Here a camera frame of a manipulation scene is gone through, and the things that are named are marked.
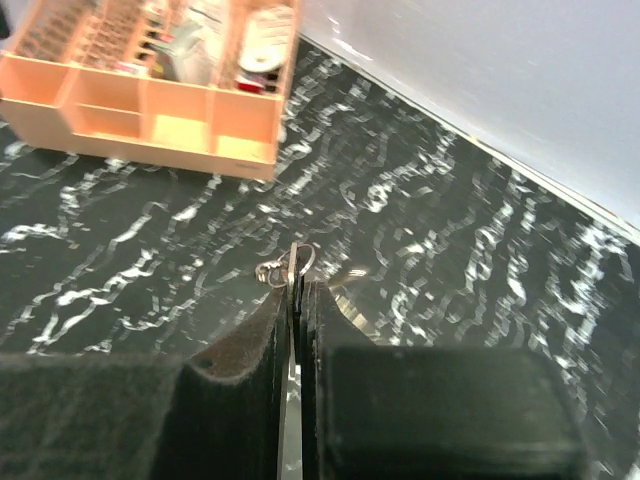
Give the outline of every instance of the organizer compartment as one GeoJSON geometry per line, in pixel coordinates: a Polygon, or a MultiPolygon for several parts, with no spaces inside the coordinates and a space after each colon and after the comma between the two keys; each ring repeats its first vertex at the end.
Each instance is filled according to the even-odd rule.
{"type": "Polygon", "coordinates": [[[145,142],[175,150],[209,150],[212,90],[150,79],[145,91],[145,142]]]}
{"type": "Polygon", "coordinates": [[[153,44],[181,23],[188,0],[169,0],[160,25],[144,17],[144,0],[35,0],[0,61],[0,114],[36,147],[269,180],[296,36],[269,93],[236,88],[238,54],[252,11],[285,4],[297,14],[299,5],[230,2],[218,68],[196,86],[146,74],[153,44]],[[114,71],[123,64],[144,68],[114,71]]]}
{"type": "Polygon", "coordinates": [[[212,153],[251,162],[274,163],[279,102],[269,97],[219,91],[212,119],[212,153]]]}

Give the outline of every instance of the black and white marbled surface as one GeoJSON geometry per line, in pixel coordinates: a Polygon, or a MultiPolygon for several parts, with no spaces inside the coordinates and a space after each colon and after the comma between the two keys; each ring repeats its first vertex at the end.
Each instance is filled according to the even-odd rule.
{"type": "Polygon", "coordinates": [[[5,125],[0,351],[192,354],[264,298],[258,262],[306,241],[321,274],[369,272],[344,288],[380,342],[554,358],[593,478],[640,479],[638,247],[306,44],[283,137],[263,184],[34,151],[5,125]]]}

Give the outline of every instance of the metal ring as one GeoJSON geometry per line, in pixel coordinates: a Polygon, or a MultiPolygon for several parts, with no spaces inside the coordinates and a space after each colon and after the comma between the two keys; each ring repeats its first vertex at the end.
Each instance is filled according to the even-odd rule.
{"type": "Polygon", "coordinates": [[[282,288],[287,286],[287,282],[285,280],[282,280],[282,283],[274,283],[274,281],[272,280],[274,271],[279,271],[280,275],[282,275],[282,278],[284,279],[284,270],[285,270],[284,267],[280,267],[280,268],[274,268],[273,270],[269,271],[269,276],[267,277],[267,284],[271,288],[282,288]]]}
{"type": "Polygon", "coordinates": [[[259,263],[255,268],[254,273],[259,282],[269,283],[268,280],[271,272],[279,268],[283,268],[282,262],[279,262],[277,260],[270,260],[267,262],[259,263]]]}
{"type": "MultiPolygon", "coordinates": [[[[298,245],[298,251],[302,248],[308,248],[311,250],[311,254],[309,255],[309,260],[304,264],[304,267],[300,269],[300,276],[307,273],[313,267],[313,263],[316,261],[316,249],[313,248],[313,245],[309,243],[303,243],[302,245],[298,245]]],[[[282,255],[278,257],[278,262],[282,262],[283,265],[286,265],[284,259],[289,256],[291,252],[284,252],[282,255]]]]}
{"type": "MultiPolygon", "coordinates": [[[[300,250],[301,248],[308,248],[309,250],[311,250],[311,254],[309,256],[309,260],[307,260],[307,263],[304,264],[304,267],[302,267],[300,269],[300,273],[299,275],[302,276],[305,273],[307,273],[309,270],[311,270],[311,267],[313,266],[314,262],[316,261],[316,249],[313,248],[313,245],[310,245],[308,243],[303,243],[302,245],[298,245],[298,250],[300,250]]],[[[278,257],[278,259],[276,260],[277,263],[280,263],[280,268],[274,268],[269,270],[269,275],[267,276],[267,284],[271,287],[271,288],[282,288],[282,287],[286,287],[287,286],[287,281],[285,279],[286,274],[285,272],[287,271],[287,265],[289,262],[285,261],[285,259],[290,255],[290,251],[289,252],[284,252],[282,255],[280,255],[278,257]],[[273,272],[274,271],[279,271],[280,275],[282,276],[282,281],[280,283],[275,283],[275,281],[273,280],[273,272]]]]}

